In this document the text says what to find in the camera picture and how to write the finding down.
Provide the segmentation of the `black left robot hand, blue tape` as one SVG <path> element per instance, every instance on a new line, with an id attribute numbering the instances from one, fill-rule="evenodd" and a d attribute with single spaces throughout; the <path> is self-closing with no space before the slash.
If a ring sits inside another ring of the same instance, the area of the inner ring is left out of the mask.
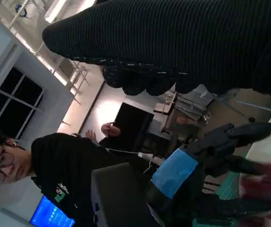
<path id="1" fill-rule="evenodd" d="M 251 198 L 222 200 L 204 193 L 207 176 L 229 171 L 260 175 L 260 165 L 240 156 L 236 148 L 271 135 L 271 123 L 250 123 L 235 127 L 228 123 L 203 138 L 176 149 L 153 174 L 146 191 L 147 203 L 167 227 L 200 224 L 228 227 L 234 220 L 253 217 L 271 210 L 268 202 Z"/>

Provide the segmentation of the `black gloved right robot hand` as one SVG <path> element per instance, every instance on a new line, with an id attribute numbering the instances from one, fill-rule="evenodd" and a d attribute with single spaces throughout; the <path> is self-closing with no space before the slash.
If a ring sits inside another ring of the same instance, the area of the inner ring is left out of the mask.
<path id="1" fill-rule="evenodd" d="M 129 96 L 198 85 L 271 95 L 271 0 L 109 0 L 48 25 L 47 48 Z"/>

